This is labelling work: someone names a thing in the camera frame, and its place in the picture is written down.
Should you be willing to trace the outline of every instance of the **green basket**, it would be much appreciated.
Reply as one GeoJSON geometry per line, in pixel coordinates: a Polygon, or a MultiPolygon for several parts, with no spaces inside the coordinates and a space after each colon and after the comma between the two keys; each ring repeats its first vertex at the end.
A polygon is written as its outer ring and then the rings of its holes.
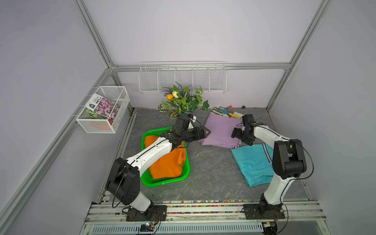
{"type": "MultiPolygon", "coordinates": [[[[141,140],[141,149],[144,150],[145,149],[145,137],[146,136],[149,136],[149,135],[156,135],[156,136],[160,136],[163,132],[167,131],[167,130],[171,130],[172,126],[169,126],[169,127],[163,127],[163,128],[158,128],[158,129],[154,129],[154,130],[149,130],[147,131],[143,136],[142,136],[142,140],[141,140]]],[[[147,187],[156,187],[156,186],[160,186],[160,185],[163,185],[163,184],[167,184],[167,183],[172,183],[172,182],[178,182],[178,181],[182,181],[182,180],[185,180],[189,173],[191,171],[191,167],[189,165],[189,160],[188,160],[188,152],[186,152],[186,160],[185,160],[185,164],[183,166],[183,171],[182,171],[182,174],[177,177],[177,178],[169,178],[169,177],[163,177],[163,178],[159,178],[159,179],[153,179],[152,175],[150,174],[150,171],[149,169],[147,169],[141,176],[141,181],[142,183],[147,186],[147,187]]]]}

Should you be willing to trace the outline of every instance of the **wire shelf basket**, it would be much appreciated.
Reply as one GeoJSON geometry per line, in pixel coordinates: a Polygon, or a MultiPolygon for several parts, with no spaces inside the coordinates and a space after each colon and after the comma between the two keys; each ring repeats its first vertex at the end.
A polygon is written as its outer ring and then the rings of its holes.
{"type": "Polygon", "coordinates": [[[227,74],[224,65],[192,67],[141,67],[138,73],[139,90],[144,94],[158,93],[175,82],[193,89],[202,87],[206,93],[225,92],[227,74]]]}
{"type": "Polygon", "coordinates": [[[110,121],[109,117],[107,119],[92,119],[86,113],[88,109],[83,108],[76,118],[76,121],[82,126],[86,133],[116,133],[129,103],[127,90],[124,86],[100,86],[95,93],[114,102],[114,106],[120,106],[115,119],[113,121],[110,121]]]}

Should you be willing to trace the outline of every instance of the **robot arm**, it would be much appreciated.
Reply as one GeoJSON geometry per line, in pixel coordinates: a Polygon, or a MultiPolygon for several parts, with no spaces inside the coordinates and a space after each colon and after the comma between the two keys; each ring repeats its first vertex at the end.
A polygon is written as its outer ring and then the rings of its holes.
{"type": "Polygon", "coordinates": [[[153,203],[140,192],[141,175],[159,158],[177,148],[183,141],[204,139],[210,130],[197,125],[193,115],[179,116],[171,130],[166,131],[149,147],[126,160],[118,158],[110,170],[106,188],[124,205],[151,214],[153,203]]]}
{"type": "Polygon", "coordinates": [[[259,138],[273,148],[272,167],[274,175],[268,189],[261,195],[258,213],[263,218],[274,218],[282,209],[282,201],[290,185],[307,169],[302,142],[298,139],[284,137],[262,123],[256,123],[252,114],[242,117],[243,129],[234,128],[231,137],[252,145],[259,138]]]}

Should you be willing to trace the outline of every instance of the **teal cloth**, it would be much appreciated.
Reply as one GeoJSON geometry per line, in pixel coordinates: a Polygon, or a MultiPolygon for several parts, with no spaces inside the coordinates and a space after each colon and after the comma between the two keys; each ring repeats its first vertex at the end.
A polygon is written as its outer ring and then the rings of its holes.
{"type": "Polygon", "coordinates": [[[274,174],[271,165],[273,149],[269,145],[247,145],[231,149],[231,152],[250,187],[271,182],[274,174]]]}

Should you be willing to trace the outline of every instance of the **pink flowers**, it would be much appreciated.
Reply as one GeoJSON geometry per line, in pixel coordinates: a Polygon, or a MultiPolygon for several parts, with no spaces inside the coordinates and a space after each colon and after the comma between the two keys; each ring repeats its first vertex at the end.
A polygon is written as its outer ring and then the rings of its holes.
{"type": "Polygon", "coordinates": [[[108,118],[108,120],[113,121],[115,119],[116,114],[119,112],[119,109],[119,105],[115,105],[114,102],[106,98],[102,98],[100,103],[96,107],[95,112],[101,115],[102,117],[108,118]]]}

